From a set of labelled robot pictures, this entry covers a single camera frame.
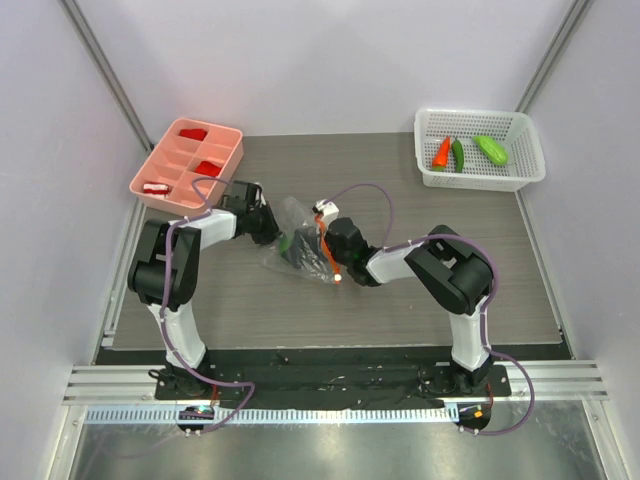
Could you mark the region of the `clear orange zip top bag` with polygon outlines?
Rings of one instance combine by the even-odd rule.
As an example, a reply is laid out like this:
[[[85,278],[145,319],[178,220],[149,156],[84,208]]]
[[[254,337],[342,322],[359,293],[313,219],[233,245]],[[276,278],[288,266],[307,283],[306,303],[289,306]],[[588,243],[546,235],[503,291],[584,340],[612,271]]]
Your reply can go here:
[[[324,242],[326,225],[294,197],[286,197],[275,214],[280,233],[260,250],[260,263],[274,271],[306,280],[337,285],[340,266]]]

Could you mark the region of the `green fake pepper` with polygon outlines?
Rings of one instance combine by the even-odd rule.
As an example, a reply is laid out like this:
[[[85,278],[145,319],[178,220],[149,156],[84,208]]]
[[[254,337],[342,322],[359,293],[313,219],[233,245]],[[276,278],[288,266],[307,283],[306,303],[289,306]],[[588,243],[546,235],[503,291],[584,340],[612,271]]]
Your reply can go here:
[[[279,252],[281,254],[286,253],[291,248],[292,243],[293,238],[291,236],[288,236],[286,234],[281,235],[278,243]]]

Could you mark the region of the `orange fake carrot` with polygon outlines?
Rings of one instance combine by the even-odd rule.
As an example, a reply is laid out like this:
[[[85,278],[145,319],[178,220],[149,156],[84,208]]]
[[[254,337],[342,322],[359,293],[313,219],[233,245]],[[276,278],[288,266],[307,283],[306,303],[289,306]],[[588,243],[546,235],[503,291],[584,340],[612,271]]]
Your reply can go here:
[[[451,138],[446,137],[441,143],[436,155],[432,160],[432,170],[433,171],[443,171],[448,163],[449,151],[451,147]]]

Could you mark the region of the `dark green fake chili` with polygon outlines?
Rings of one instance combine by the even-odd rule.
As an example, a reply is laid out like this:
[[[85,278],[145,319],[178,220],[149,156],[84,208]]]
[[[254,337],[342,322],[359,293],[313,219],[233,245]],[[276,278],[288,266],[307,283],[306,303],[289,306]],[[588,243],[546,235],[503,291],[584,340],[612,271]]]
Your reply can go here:
[[[457,138],[455,138],[451,144],[451,151],[455,161],[455,172],[462,173],[465,163],[465,154],[463,145]]]

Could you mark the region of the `green fake pea pod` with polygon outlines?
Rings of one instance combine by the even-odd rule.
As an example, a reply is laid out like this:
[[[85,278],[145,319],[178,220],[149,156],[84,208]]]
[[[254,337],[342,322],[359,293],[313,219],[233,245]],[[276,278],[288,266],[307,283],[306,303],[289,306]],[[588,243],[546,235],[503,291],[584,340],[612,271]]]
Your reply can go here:
[[[509,155],[507,150],[490,136],[474,136],[473,141],[480,151],[497,166],[508,164]]]

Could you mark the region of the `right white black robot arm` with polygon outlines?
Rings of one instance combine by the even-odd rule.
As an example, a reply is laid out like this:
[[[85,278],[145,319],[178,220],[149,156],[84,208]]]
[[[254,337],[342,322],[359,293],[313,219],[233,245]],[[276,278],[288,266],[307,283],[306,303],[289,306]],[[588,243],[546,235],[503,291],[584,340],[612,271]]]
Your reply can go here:
[[[327,227],[298,228],[277,243],[294,269],[335,282],[340,270],[360,286],[377,287],[415,278],[449,316],[453,345],[445,393],[472,395],[483,388],[493,366],[487,306],[495,275],[487,257],[445,225],[427,236],[391,248],[369,244],[348,218]]]

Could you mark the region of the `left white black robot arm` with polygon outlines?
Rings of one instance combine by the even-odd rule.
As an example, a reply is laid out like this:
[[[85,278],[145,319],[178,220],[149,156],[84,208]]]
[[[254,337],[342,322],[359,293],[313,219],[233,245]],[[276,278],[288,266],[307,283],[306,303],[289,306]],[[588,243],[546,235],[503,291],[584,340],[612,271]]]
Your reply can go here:
[[[150,375],[161,391],[193,399],[220,384],[213,379],[192,307],[201,251],[243,235],[264,246],[280,233],[260,184],[233,181],[229,186],[218,204],[206,202],[197,216],[147,221],[127,276],[129,290],[153,315],[165,345],[165,366]]]

